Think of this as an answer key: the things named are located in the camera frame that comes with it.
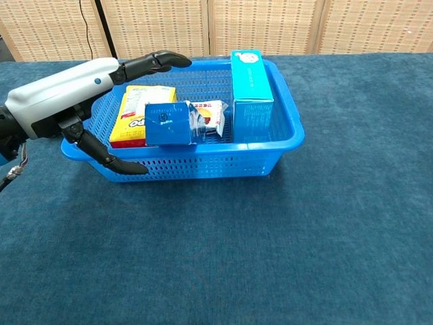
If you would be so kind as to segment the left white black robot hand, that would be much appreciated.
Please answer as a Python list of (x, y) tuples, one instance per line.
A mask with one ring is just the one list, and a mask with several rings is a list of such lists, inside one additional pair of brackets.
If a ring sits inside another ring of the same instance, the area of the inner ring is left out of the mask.
[(169, 50), (123, 62), (97, 58), (10, 90), (1, 104), (1, 164), (17, 158), (27, 140), (61, 133), (67, 142), (115, 173), (147, 174), (144, 165), (110, 154), (83, 123), (91, 118), (93, 103), (114, 86), (191, 64), (186, 56)]

